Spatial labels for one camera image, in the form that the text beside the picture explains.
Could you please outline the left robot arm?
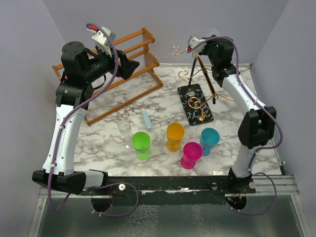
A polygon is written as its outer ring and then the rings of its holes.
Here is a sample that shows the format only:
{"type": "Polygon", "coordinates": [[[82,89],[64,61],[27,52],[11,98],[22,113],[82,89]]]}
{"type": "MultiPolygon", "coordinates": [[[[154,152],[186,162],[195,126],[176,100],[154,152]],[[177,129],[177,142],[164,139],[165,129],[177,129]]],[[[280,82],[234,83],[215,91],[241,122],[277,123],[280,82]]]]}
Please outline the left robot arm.
{"type": "Polygon", "coordinates": [[[53,138],[46,161],[40,170],[33,172],[32,181],[49,190],[75,195],[92,187],[97,194],[103,195],[109,189],[106,173],[74,170],[79,128],[89,102],[96,97],[92,83],[107,73],[127,80],[140,63],[113,48],[110,48],[110,54],[101,49],[93,53],[79,41],[62,47],[61,61],[64,72],[56,90],[53,138]]]}

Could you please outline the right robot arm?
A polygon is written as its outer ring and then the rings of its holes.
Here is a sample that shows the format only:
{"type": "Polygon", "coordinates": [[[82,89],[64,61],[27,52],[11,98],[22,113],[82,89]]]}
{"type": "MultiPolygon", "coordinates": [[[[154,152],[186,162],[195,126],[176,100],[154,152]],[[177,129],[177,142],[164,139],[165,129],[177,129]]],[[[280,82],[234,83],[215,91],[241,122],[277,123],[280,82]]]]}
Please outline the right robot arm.
{"type": "Polygon", "coordinates": [[[232,64],[235,53],[234,43],[227,37],[210,38],[202,51],[212,65],[214,80],[231,95],[243,114],[238,129],[241,147],[227,180],[227,188],[232,193],[240,192],[250,183],[259,151],[273,138],[277,115],[276,109],[258,100],[241,79],[238,68],[232,64]]]}

